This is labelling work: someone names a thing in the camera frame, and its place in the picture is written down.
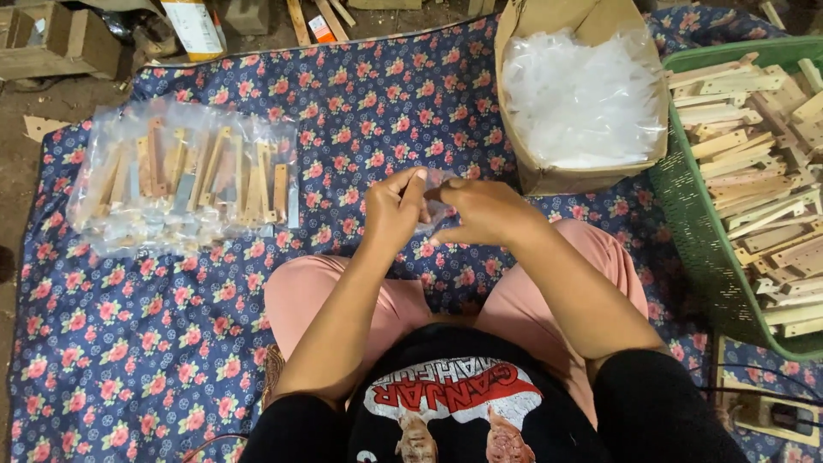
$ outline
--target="pink pants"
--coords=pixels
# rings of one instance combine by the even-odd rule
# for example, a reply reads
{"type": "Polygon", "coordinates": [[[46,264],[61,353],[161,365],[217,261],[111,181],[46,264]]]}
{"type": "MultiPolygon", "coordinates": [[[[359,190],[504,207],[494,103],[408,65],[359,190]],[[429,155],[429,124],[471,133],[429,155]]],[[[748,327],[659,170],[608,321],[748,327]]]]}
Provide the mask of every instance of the pink pants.
{"type": "MultiPolygon", "coordinates": [[[[646,296],[631,257],[610,235],[584,222],[554,224],[595,268],[648,316],[646,296]]],[[[281,265],[265,286],[266,317],[286,361],[326,301],[347,258],[310,255],[281,265]]],[[[371,368],[405,334],[432,321],[420,280],[384,280],[371,322],[362,367],[371,368]]],[[[583,359],[568,345],[543,296],[519,265],[494,286],[474,327],[526,349],[565,382],[577,405],[597,426],[592,389],[583,359]]]]}

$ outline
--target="blue floral cloth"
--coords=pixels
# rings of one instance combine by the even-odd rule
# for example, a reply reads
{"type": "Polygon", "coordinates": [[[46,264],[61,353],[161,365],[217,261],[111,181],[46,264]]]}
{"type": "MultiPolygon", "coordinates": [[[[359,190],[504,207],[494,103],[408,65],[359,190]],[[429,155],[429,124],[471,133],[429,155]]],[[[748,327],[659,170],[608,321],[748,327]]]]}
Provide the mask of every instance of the blue floral cloth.
{"type": "MultiPolygon", "coordinates": [[[[775,32],[748,17],[718,22],[718,14],[731,13],[671,10],[655,13],[649,24],[663,53],[690,46],[707,28],[716,32],[711,37],[738,39],[751,32],[734,28],[775,32]]],[[[489,16],[399,38],[143,69],[134,79],[135,99],[174,93],[182,101],[300,121],[302,227],[199,258],[98,257],[65,220],[91,122],[47,136],[17,287],[12,460],[180,461],[209,437],[248,432],[259,414],[266,347],[275,341],[263,316],[262,284],[301,255],[351,255],[370,180],[425,165],[516,185],[495,94],[495,27],[489,16]]],[[[532,201],[551,220],[591,223],[625,246],[649,300],[649,321],[701,382],[707,335],[677,303],[685,299],[680,260],[647,176],[601,194],[532,201]]],[[[513,264],[500,248],[434,247],[417,236],[391,274],[421,278],[434,311],[476,313],[513,264]]],[[[731,345],[727,357],[816,386],[816,363],[785,362],[750,346],[731,345]]],[[[737,375],[788,389],[774,376],[737,375]]],[[[737,437],[752,461],[767,461],[784,445],[754,433],[737,437]]],[[[819,458],[789,445],[803,458],[819,458]]],[[[196,461],[236,461],[242,450],[240,442],[223,440],[196,461]]]]}

